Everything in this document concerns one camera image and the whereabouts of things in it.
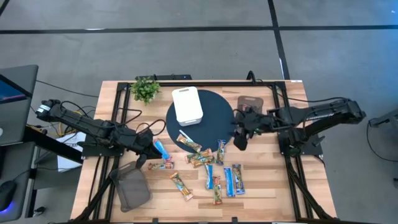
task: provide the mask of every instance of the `concrete floor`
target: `concrete floor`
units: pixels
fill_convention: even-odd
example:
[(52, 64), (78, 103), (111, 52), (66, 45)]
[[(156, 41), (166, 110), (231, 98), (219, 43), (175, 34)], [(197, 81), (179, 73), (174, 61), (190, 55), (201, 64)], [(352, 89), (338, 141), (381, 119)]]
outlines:
[[(390, 25), (398, 23), (394, 0), (274, 0), (280, 26)], [(270, 26), (261, 0), (12, 0), (1, 29), (86, 29), (170, 26)], [(398, 108), (398, 30), (282, 31), (291, 79), (303, 80), (309, 100), (345, 96), (377, 117)], [(38, 79), (97, 95), (103, 80), (188, 73), (194, 79), (282, 79), (273, 31), (141, 34), (0, 35), (0, 67), (39, 65)], [(32, 106), (57, 98), (96, 105), (38, 83)], [(324, 132), (326, 171), (338, 216), (357, 222), (396, 223), (398, 165), (382, 161), (366, 143), (366, 121)], [(29, 116), (30, 124), (40, 124)], [(372, 129), (373, 148), (398, 160), (394, 130)], [(41, 190), (47, 213), (13, 223), (64, 222), (76, 185)], [(59, 207), (55, 198), (65, 199)]]

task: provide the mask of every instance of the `box lid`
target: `box lid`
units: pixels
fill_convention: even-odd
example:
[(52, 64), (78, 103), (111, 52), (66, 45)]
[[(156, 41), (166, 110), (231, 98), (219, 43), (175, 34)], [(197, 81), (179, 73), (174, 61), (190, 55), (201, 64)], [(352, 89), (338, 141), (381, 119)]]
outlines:
[(186, 122), (203, 117), (196, 87), (176, 89), (173, 90), (172, 95), (178, 122)]

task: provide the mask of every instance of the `white plastic box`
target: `white plastic box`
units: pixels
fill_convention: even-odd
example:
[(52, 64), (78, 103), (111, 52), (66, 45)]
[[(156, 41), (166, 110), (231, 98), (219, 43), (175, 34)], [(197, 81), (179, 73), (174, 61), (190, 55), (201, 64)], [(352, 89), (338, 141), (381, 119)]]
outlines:
[(175, 115), (181, 126), (198, 124), (203, 117), (203, 111), (196, 87), (186, 87), (173, 90)]

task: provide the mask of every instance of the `blue snack bar wrapper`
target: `blue snack bar wrapper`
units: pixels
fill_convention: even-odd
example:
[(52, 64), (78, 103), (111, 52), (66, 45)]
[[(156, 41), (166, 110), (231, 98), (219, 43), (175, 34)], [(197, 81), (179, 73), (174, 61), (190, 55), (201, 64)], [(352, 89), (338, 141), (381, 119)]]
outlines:
[(226, 195), (228, 197), (235, 197), (234, 183), (232, 180), (232, 169), (230, 167), (224, 167), (225, 179), (226, 179)]
[(206, 189), (210, 190), (213, 189), (213, 165), (206, 164), (205, 167), (207, 171)]
[(232, 171), (234, 172), (235, 175), (236, 194), (244, 194), (241, 165), (233, 164)]
[(164, 149), (162, 142), (159, 139), (154, 140), (154, 145), (156, 149), (162, 154), (162, 159), (169, 160), (171, 159), (170, 154)]

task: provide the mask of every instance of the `potted plant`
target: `potted plant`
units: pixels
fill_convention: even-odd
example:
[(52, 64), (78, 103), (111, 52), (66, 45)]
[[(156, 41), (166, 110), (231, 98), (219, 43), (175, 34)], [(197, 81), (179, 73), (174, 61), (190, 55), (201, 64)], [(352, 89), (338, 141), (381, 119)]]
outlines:
[(147, 105), (160, 93), (159, 88), (160, 85), (151, 78), (138, 78), (137, 82), (131, 84), (130, 91), (135, 100), (143, 101)]

